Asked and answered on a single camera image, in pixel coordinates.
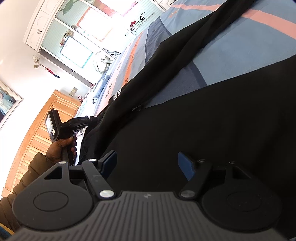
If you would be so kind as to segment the brown jacket forearm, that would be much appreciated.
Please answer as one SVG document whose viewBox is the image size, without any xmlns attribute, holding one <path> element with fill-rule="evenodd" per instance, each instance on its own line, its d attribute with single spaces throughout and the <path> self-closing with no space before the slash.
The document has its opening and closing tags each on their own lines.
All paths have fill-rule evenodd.
<svg viewBox="0 0 296 241">
<path fill-rule="evenodd" d="M 54 166 L 58 161 L 50 159 L 42 153 L 37 153 L 28 166 L 27 172 L 23 175 L 18 185 L 13 189 L 12 194 L 1 199 L 1 225 L 5 226 L 12 232 L 16 232 L 20 228 L 15 215 L 13 214 L 12 204 L 18 194 L 20 194 L 27 186 L 35 181 L 39 176 Z"/>
</svg>

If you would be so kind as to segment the person's left hand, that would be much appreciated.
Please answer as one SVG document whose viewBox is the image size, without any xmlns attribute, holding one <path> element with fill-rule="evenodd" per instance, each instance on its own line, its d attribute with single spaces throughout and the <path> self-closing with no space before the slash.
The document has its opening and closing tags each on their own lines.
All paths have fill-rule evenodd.
<svg viewBox="0 0 296 241">
<path fill-rule="evenodd" d="M 59 139 L 55 142 L 53 142 L 47 152 L 46 152 L 46 157 L 51 160 L 53 163 L 57 163 L 61 161 L 62 157 L 62 150 L 64 148 L 70 147 L 71 153 L 72 153 L 72 158 L 75 158 L 77 156 L 77 137 L 70 137 L 67 139 Z"/>
</svg>

